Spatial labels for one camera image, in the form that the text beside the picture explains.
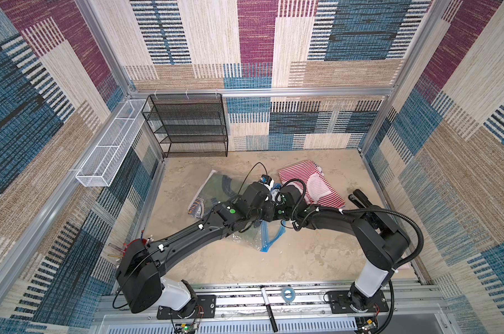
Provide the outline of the red white striped tank top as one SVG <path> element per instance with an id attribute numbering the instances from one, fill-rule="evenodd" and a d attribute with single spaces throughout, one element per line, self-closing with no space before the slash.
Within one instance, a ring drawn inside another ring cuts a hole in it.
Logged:
<path id="1" fill-rule="evenodd" d="M 326 207 L 343 208 L 345 200 L 328 183 L 322 169 L 311 160 L 287 166 L 278 171 L 282 183 L 290 179 L 299 179 L 306 184 L 305 201 Z"/>

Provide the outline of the green garment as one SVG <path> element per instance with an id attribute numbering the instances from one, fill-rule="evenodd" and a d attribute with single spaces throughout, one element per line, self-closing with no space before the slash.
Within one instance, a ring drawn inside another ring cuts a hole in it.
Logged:
<path id="1" fill-rule="evenodd" d="M 202 218 L 219 202 L 232 199 L 238 193 L 242 180 L 232 179 L 228 175 L 212 172 L 189 207 L 188 214 Z"/>

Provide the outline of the clear vacuum bag blue zipper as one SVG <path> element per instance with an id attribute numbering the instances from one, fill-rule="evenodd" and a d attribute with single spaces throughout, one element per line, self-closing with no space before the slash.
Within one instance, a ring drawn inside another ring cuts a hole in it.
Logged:
<path id="1" fill-rule="evenodd" d="M 267 253 L 272 245 L 285 234 L 286 227 L 275 220 L 271 222 L 262 221 L 261 206 L 267 199 L 274 201 L 274 195 L 278 193 L 280 188 L 281 185 L 276 183 L 272 191 L 266 194 L 257 186 L 246 185 L 242 182 L 235 197 L 219 202 L 209 213 L 198 219 L 207 218 L 209 222 L 212 222 L 214 217 L 218 215 L 223 220 L 223 226 L 228 230 L 230 239 L 236 243 L 245 244 L 260 252 Z"/>

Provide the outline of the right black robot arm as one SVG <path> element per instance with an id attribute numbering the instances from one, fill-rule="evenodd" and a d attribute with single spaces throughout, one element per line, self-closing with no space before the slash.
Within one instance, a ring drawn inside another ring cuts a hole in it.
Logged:
<path id="1" fill-rule="evenodd" d="M 396 269 L 420 255 L 423 232 L 413 219 L 373 205 L 358 189 L 349 196 L 357 206 L 353 210 L 308 204 L 295 186 L 297 182 L 298 179 L 286 182 L 274 196 L 275 218 L 291 223 L 296 231 L 333 230 L 355 236 L 366 263 L 347 297 L 354 311 L 367 311 Z"/>

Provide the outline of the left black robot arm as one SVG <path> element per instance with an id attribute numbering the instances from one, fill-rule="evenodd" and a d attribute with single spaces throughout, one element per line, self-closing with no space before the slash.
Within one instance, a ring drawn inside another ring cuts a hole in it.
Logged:
<path id="1" fill-rule="evenodd" d="M 245 192 L 216 204 L 203 218 L 160 240 L 139 238 L 129 243 L 118 266 L 116 279 L 125 307 L 136 314 L 153 305 L 188 316 L 198 303 L 196 292 L 185 281 L 167 279 L 166 274 L 192 253 L 215 241 L 244 230 L 255 221 L 274 215 L 271 188 L 274 181 L 263 175 Z"/>

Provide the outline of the black stapler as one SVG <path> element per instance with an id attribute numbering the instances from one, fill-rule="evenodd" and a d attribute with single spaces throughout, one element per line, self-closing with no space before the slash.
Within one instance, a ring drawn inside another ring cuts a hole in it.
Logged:
<path id="1" fill-rule="evenodd" d="M 368 197 L 360 189 L 355 189 L 349 194 L 348 199 L 360 209 L 373 206 Z"/>

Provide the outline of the blue tape roll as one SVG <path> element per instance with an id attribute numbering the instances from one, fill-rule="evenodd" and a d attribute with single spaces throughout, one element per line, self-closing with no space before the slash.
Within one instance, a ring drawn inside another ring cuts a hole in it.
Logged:
<path id="1" fill-rule="evenodd" d="M 296 298 L 296 292 L 292 287 L 286 286 L 281 290 L 281 296 L 285 303 L 292 303 Z"/>

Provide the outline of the black marker pen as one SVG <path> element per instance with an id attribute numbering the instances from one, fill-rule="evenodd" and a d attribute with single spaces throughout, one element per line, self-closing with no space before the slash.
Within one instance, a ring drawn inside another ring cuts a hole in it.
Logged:
<path id="1" fill-rule="evenodd" d="M 278 326 L 277 326 L 277 323 L 276 323 L 276 319 L 274 317 L 274 313 L 273 313 L 273 311 L 271 309 L 271 303 L 270 303 L 267 291 L 265 289 L 265 286 L 261 286 L 260 287 L 260 291 L 261 291 L 261 294 L 262 294 L 262 297 L 263 297 L 263 301 L 264 301 L 264 304 L 265 304 L 265 307 L 266 307 L 266 310 L 267 310 L 267 315 L 268 315 L 269 320 L 270 320 L 272 331 L 274 333 L 278 333 Z"/>

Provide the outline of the red pencil cup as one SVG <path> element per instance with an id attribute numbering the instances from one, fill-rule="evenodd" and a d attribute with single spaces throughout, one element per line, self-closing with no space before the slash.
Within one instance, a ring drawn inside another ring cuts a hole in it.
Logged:
<path id="1" fill-rule="evenodd" d="M 108 262 L 113 264 L 116 269 L 118 269 L 119 265 L 123 257 L 128 250 L 128 247 L 135 242 L 132 240 L 129 243 L 124 242 L 121 246 L 117 242 L 113 242 L 110 238 L 106 241 L 105 246 L 103 248 L 103 257 Z"/>

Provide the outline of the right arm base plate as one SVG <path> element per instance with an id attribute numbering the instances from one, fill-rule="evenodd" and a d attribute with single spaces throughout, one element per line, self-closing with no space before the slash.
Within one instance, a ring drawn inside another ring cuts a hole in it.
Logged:
<path id="1" fill-rule="evenodd" d="M 324 295 L 325 302 L 333 314 L 349 313 L 387 313 L 390 306 L 382 290 L 378 290 L 373 297 L 351 294 L 348 289 L 328 291 Z"/>

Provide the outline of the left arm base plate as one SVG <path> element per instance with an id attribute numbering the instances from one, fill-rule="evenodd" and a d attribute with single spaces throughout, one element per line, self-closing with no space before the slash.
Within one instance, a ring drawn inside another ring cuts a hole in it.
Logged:
<path id="1" fill-rule="evenodd" d="M 212 319 L 215 315 L 217 297 L 214 294 L 205 294 L 193 298 L 182 310 L 175 311 L 171 308 L 159 306 L 157 320 L 187 320 Z"/>

